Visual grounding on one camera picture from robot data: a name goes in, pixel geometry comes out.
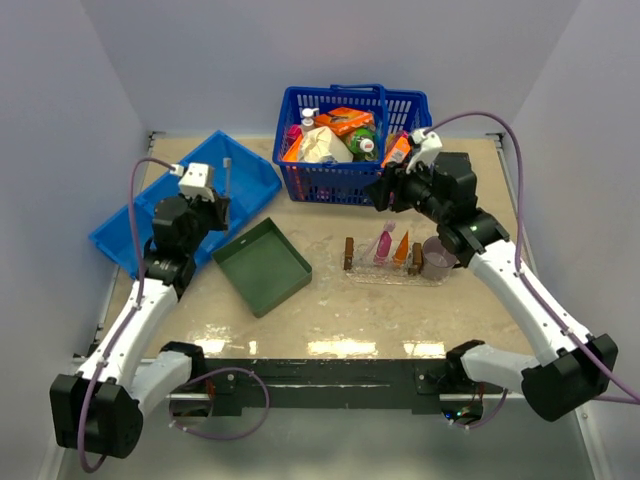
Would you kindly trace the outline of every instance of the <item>orange object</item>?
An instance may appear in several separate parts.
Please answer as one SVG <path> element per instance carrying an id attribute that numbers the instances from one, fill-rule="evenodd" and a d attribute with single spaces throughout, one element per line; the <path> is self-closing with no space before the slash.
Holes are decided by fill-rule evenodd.
<path id="1" fill-rule="evenodd" d="M 396 133 L 390 133 L 387 135 L 387 140 L 384 142 L 384 153 L 389 153 L 391 147 L 395 145 L 400 137 L 409 138 L 409 133 L 405 130 L 398 130 Z"/>
<path id="2" fill-rule="evenodd" d="M 401 163 L 409 152 L 411 151 L 411 145 L 409 145 L 409 140 L 404 135 L 400 136 L 396 143 L 393 144 L 393 147 L 389 150 L 387 155 L 384 157 L 384 161 L 382 162 L 382 166 L 384 167 L 389 162 Z"/>
<path id="3" fill-rule="evenodd" d="M 209 400 L 213 401 L 213 397 L 216 396 L 216 387 L 211 380 L 207 380 L 205 385 L 207 386 L 207 395 L 209 395 Z"/>
<path id="4" fill-rule="evenodd" d="M 316 127 L 329 127 L 333 133 L 342 137 L 353 132 L 356 128 L 373 125 L 373 114 L 349 107 L 338 107 L 329 113 L 323 113 L 315 118 Z"/>
<path id="5" fill-rule="evenodd" d="M 296 141 L 293 142 L 293 145 L 289 147 L 287 153 L 282 157 L 283 162 L 291 163 L 298 161 L 298 150 L 300 150 L 300 144 L 302 143 L 303 136 L 300 135 L 296 138 Z M 287 167 L 287 173 L 289 175 L 289 182 L 294 185 L 294 190 L 296 193 L 296 197 L 298 200 L 304 200 L 304 187 L 302 186 L 302 181 L 300 179 L 300 175 L 298 174 L 298 169 L 296 167 Z"/>
<path id="6" fill-rule="evenodd" d="M 287 153 L 282 157 L 283 162 L 297 162 L 298 161 L 298 150 L 300 150 L 300 144 L 302 143 L 302 135 L 296 138 L 296 141 L 293 142 L 293 145 L 289 147 Z"/>
<path id="7" fill-rule="evenodd" d="M 407 256 L 409 255 L 409 232 L 404 234 L 402 237 L 402 241 L 398 248 L 396 249 L 396 253 L 393 254 L 393 264 L 396 267 L 401 267 L 404 265 L 404 262 L 407 261 Z"/>

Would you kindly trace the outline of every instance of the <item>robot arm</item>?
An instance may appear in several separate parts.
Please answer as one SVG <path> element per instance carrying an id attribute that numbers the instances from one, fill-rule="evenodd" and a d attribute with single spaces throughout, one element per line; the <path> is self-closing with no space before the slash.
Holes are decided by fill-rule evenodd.
<path id="1" fill-rule="evenodd" d="M 77 448 L 79 418 L 89 383 L 97 378 L 84 435 L 89 452 L 125 458 L 142 432 L 143 419 L 169 393 L 205 372 L 202 349 L 171 342 L 140 374 L 149 342 L 180 301 L 196 270 L 194 254 L 212 230 L 228 229 L 230 198 L 211 187 L 213 169 L 192 163 L 176 165 L 180 194 L 155 206 L 153 236 L 144 251 L 143 297 L 140 279 L 102 343 L 75 375 L 58 375 L 50 388 L 51 409 L 60 446 Z M 107 359 L 105 345 L 115 338 Z"/>
<path id="2" fill-rule="evenodd" d="M 410 136 L 412 154 L 390 163 L 365 189 L 377 210 L 413 208 L 437 223 L 443 246 L 485 283 L 506 307 L 534 351 L 534 357 L 496 350 L 471 341 L 447 354 L 454 383 L 488 382 L 522 393 L 542 418 L 554 421 L 603 393 L 608 378 L 576 347 L 525 287 L 514 265 L 515 245 L 500 223 L 477 206 L 477 178 L 469 157 L 440 153 L 441 143 Z M 536 291 L 580 342 L 609 368 L 617 346 L 608 335 L 595 338 L 571 317 L 540 281 L 522 265 Z"/>

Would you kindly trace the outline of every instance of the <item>blue plastic basket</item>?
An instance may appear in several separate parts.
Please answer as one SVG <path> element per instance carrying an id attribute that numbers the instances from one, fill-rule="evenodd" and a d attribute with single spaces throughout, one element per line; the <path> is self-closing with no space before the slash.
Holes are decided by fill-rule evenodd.
<path id="1" fill-rule="evenodd" d="M 301 121 L 305 107 L 326 113 L 349 106 L 371 111 L 378 132 L 382 132 L 376 162 L 334 163 L 317 165 L 284 162 L 287 153 L 286 132 Z M 300 202 L 372 205 L 363 188 L 375 180 L 384 156 L 387 134 L 431 125 L 427 96 L 423 92 L 387 90 L 378 84 L 331 85 L 329 88 L 289 87 L 284 93 L 278 130 L 273 148 L 273 163 L 282 170 L 291 200 Z"/>
<path id="2" fill-rule="evenodd" d="M 269 162 L 221 131 L 211 135 L 180 164 L 197 162 L 213 166 L 216 169 L 214 187 L 224 194 L 224 157 L 231 158 L 231 226 L 227 235 L 224 232 L 210 232 L 205 237 L 195 254 L 198 268 L 211 259 L 214 250 L 233 239 L 282 188 L 282 183 Z M 165 173 L 135 198 L 134 208 L 141 245 L 151 237 L 151 220 L 156 203 L 178 193 L 178 177 Z M 111 260 L 129 272 L 132 278 L 135 277 L 138 266 L 126 206 L 91 233 L 89 238 Z"/>

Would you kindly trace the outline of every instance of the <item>tabletop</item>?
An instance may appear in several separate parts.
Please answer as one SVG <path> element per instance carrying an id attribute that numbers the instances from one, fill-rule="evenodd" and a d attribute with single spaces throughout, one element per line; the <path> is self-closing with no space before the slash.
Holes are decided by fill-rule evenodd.
<path id="1" fill-rule="evenodd" d="M 272 138 L 238 138 L 270 161 Z M 158 138 L 153 156 L 178 162 L 204 138 Z M 516 219 L 503 166 L 490 139 L 443 139 L 445 151 L 467 152 L 478 176 L 479 205 L 515 237 Z M 148 185 L 163 169 L 150 165 Z M 441 358 L 470 339 L 529 354 L 526 338 L 491 291 L 464 269 L 441 286 L 356 283 L 342 270 L 345 237 L 375 238 L 386 220 L 394 240 L 435 234 L 418 214 L 371 207 L 291 201 L 286 187 L 243 232 L 267 217 L 311 264 L 311 283 L 262 318 L 255 318 L 214 261 L 193 279 L 151 341 L 146 357 L 171 340 L 196 343 L 209 357 L 225 358 Z M 105 319 L 113 324 L 131 290 L 120 270 Z"/>

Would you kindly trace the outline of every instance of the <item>black metal frame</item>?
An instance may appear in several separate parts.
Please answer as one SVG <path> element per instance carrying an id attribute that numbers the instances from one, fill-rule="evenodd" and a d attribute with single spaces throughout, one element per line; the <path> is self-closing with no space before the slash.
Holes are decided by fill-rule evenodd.
<path id="1" fill-rule="evenodd" d="M 269 389 L 272 408 L 349 408 L 410 410 L 440 414 L 440 394 L 472 394 L 476 385 L 452 385 L 442 359 L 213 359 L 206 371 L 241 367 L 253 371 Z M 246 375 L 211 377 L 214 416 L 238 416 L 243 408 L 260 408 L 262 388 Z M 488 393 L 498 393 L 491 386 Z M 176 393 L 205 393 L 204 382 Z"/>

